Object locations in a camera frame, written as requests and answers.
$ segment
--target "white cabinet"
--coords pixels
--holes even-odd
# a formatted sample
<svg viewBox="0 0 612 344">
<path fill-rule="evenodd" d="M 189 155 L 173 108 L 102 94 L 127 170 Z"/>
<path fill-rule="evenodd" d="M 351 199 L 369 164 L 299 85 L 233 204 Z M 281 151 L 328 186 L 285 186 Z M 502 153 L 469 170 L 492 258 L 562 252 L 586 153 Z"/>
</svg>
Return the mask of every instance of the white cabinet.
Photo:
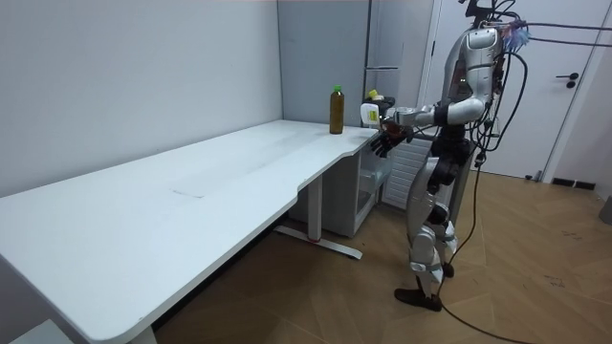
<svg viewBox="0 0 612 344">
<path fill-rule="evenodd" d="M 391 174 L 382 194 L 384 203 L 405 209 L 412 181 L 425 163 L 430 147 L 430 140 L 415 139 L 411 143 L 401 143 L 393 149 L 390 156 Z M 451 190 L 452 187 L 442 187 L 438 194 L 438 202 L 448 205 Z"/>
<path fill-rule="evenodd" d="M 354 237 L 378 199 L 392 161 L 377 157 L 369 145 L 359 154 L 344 158 L 323 173 L 323 229 Z M 302 189 L 297 204 L 289 210 L 292 219 L 306 222 L 308 188 Z"/>
</svg>

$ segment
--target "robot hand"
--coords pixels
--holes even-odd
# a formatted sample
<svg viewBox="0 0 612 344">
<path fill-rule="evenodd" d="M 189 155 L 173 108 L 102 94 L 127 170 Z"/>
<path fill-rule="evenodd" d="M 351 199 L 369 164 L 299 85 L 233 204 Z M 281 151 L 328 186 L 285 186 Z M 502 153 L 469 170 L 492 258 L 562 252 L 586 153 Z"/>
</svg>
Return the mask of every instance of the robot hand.
<svg viewBox="0 0 612 344">
<path fill-rule="evenodd" d="M 382 132 L 370 143 L 372 151 L 381 158 L 386 158 L 387 153 L 404 140 L 411 142 L 414 137 L 412 127 L 403 127 L 391 120 L 382 122 Z"/>
</svg>

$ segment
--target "humanoid robot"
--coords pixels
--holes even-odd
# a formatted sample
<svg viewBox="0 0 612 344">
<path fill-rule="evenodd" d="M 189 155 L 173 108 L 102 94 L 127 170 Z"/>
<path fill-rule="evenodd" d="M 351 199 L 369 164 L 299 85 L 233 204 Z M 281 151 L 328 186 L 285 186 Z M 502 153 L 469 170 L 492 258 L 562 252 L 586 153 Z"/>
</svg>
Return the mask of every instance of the humanoid robot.
<svg viewBox="0 0 612 344">
<path fill-rule="evenodd" d="M 417 276 L 418 289 L 395 290 L 395 297 L 407 304 L 439 312 L 442 302 L 432 291 L 443 275 L 450 278 L 454 268 L 446 250 L 454 253 L 457 239 L 448 221 L 448 209 L 436 202 L 442 185 L 451 185 L 460 167 L 470 159 L 466 124 L 482 118 L 492 106 L 503 75 L 503 40 L 497 29 L 480 29 L 477 1 L 470 1 L 466 16 L 476 16 L 474 27 L 462 33 L 447 60 L 442 99 L 421 109 L 397 108 L 387 114 L 395 99 L 371 95 L 364 103 L 379 107 L 383 131 L 372 148 L 385 157 L 393 147 L 412 138 L 413 128 L 439 126 L 425 164 L 417 173 L 406 201 L 409 265 Z"/>
</svg>

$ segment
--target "black glove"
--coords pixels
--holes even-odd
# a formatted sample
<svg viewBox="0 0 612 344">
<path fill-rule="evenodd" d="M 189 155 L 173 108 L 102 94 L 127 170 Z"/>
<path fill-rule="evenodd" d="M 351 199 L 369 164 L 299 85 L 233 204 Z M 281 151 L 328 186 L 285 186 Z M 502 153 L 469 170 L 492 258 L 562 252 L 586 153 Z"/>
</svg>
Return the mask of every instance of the black glove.
<svg viewBox="0 0 612 344">
<path fill-rule="evenodd" d="M 402 131 L 397 132 L 385 130 L 372 140 L 370 147 L 372 147 L 372 150 L 377 156 L 386 158 L 387 153 L 389 153 L 391 149 L 404 142 L 404 140 L 410 143 L 413 137 L 414 131 L 412 128 L 404 128 Z"/>
</svg>

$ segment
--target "plastic bottle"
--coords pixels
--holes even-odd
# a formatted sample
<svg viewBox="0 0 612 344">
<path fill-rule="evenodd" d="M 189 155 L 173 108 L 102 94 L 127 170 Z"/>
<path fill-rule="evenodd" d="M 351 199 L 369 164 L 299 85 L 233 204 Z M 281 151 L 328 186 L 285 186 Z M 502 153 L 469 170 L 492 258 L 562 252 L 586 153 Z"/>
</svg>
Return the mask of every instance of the plastic bottle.
<svg viewBox="0 0 612 344">
<path fill-rule="evenodd" d="M 342 134 L 344 128 L 344 94 L 342 86 L 335 85 L 329 102 L 329 132 Z"/>
</svg>

